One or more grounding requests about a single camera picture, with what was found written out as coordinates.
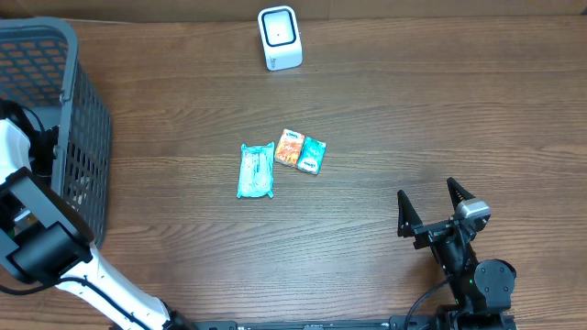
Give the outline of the teal wet wipes pack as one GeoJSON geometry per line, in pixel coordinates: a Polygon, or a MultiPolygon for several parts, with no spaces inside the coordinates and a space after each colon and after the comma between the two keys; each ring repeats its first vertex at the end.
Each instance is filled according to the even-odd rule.
{"type": "Polygon", "coordinates": [[[273,197],[273,165],[275,145],[241,145],[241,162],[238,177],[238,198],[273,197]]]}

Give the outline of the teal tissue pack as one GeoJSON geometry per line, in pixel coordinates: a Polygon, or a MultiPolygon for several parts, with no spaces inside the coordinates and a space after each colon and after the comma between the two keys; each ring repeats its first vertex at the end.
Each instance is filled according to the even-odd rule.
{"type": "Polygon", "coordinates": [[[306,137],[296,164],[296,168],[300,171],[317,175],[320,172],[326,151],[326,143],[311,137],[306,137]]]}

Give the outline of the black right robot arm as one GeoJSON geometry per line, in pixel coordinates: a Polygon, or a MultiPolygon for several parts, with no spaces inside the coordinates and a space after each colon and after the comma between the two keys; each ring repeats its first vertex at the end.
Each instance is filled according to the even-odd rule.
{"type": "Polygon", "coordinates": [[[430,248],[445,279],[420,296],[403,316],[389,319],[391,329],[515,329],[505,311],[512,306],[516,270],[501,259],[479,261],[471,242],[489,222],[491,208],[483,199],[447,178],[454,213],[426,225],[403,190],[397,192],[397,236],[412,237],[414,248],[430,248]],[[415,314],[420,304],[448,285],[454,303],[440,305],[433,315],[415,314]]]}

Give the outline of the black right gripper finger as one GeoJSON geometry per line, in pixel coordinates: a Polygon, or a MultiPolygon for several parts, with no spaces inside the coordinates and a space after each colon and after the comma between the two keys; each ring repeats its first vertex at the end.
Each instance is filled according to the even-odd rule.
{"type": "Polygon", "coordinates": [[[461,202],[475,198],[475,196],[472,193],[464,189],[453,177],[447,178],[447,186],[449,189],[449,196],[454,210],[457,209],[457,206],[461,202]]]}
{"type": "Polygon", "coordinates": [[[398,228],[415,229],[422,225],[422,220],[412,206],[409,198],[403,190],[397,192],[398,198],[398,228]]]}

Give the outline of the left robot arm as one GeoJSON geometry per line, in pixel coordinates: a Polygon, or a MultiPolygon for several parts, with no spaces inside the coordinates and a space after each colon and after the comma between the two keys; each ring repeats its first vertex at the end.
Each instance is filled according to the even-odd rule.
{"type": "Polygon", "coordinates": [[[48,133],[32,125],[33,112],[1,103],[1,265],[25,296],[55,287],[92,305],[117,329],[191,329],[193,324],[162,300],[126,279],[100,254],[94,234],[77,211],[30,168],[48,155],[48,133]]]}

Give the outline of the orange tissue pack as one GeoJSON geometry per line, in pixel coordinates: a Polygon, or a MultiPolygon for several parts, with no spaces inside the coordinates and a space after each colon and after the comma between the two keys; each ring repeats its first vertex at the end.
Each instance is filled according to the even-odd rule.
{"type": "Polygon", "coordinates": [[[305,135],[285,128],[275,149],[274,159],[281,164],[295,167],[305,141],[305,135]]]}

